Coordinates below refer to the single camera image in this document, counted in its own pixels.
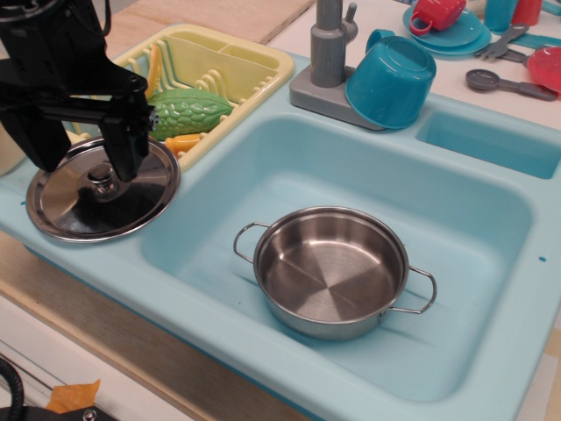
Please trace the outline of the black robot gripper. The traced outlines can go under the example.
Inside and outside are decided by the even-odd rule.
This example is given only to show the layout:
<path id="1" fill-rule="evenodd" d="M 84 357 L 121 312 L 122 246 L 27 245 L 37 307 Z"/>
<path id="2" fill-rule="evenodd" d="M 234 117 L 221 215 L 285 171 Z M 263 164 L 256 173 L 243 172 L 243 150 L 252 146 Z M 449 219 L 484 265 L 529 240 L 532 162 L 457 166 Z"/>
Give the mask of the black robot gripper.
<path id="1" fill-rule="evenodd" d="M 25 155 L 53 172 L 71 142 L 60 121 L 99 124 L 123 182 L 138 176 L 157 117 L 145 78 L 106 55 L 110 6 L 100 20 L 90 1 L 3 1 L 1 122 Z"/>

